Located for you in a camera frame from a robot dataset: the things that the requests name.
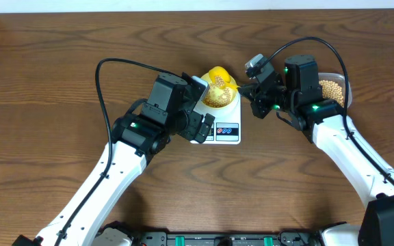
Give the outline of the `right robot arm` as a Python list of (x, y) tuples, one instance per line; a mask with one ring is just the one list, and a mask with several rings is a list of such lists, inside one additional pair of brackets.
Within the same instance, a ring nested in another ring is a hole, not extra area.
[(365, 206), (360, 226), (328, 225), (310, 237), (310, 245), (394, 245), (394, 168), (365, 141), (343, 107), (322, 94), (314, 57), (289, 57), (280, 74), (258, 54), (245, 68), (253, 82), (238, 91), (254, 116), (286, 113), (285, 123), (334, 161)]

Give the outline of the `yellow plastic measuring scoop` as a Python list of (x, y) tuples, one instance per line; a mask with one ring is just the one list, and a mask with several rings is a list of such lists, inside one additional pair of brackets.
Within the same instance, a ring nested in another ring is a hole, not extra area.
[(216, 66), (208, 72), (210, 80), (220, 89), (230, 88), (237, 90), (239, 87), (231, 75), (221, 66)]

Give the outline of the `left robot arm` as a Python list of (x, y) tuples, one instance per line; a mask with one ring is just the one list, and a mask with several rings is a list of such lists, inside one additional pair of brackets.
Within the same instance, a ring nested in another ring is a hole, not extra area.
[(20, 235), (14, 244), (91, 245), (118, 199), (173, 135), (205, 141), (215, 118), (194, 108), (208, 90), (199, 77), (160, 73), (148, 99), (115, 121), (98, 163), (65, 208), (35, 238)]

